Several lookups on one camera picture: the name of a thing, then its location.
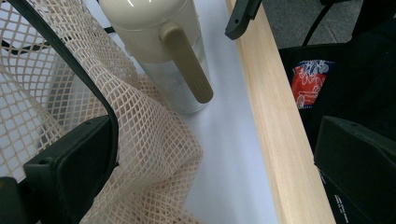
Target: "gray floor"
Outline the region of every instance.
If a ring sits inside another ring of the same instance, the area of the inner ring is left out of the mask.
[[[301,46],[323,5],[319,0],[262,0],[279,49]],[[311,44],[345,43],[359,16],[362,0],[332,6],[314,32]]]

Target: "thermos handle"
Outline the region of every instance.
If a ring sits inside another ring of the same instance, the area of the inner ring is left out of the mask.
[[[213,98],[212,87],[191,48],[183,28],[175,22],[168,22],[160,29],[159,38],[175,62],[195,99],[201,104],[209,102]]]

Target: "thermos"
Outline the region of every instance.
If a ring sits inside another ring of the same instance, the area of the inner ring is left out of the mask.
[[[172,108],[192,113],[212,99],[192,0],[101,0],[100,6]]]

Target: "beige mesh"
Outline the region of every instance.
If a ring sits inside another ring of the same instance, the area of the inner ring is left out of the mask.
[[[119,164],[82,223],[199,223],[183,209],[202,157],[184,120],[108,37],[82,1],[29,1],[109,101],[120,125]],[[0,176],[87,119],[106,113],[70,67],[1,4]]]

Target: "wooden plank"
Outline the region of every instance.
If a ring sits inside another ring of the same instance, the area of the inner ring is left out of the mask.
[[[236,45],[278,222],[335,223],[262,7]]]

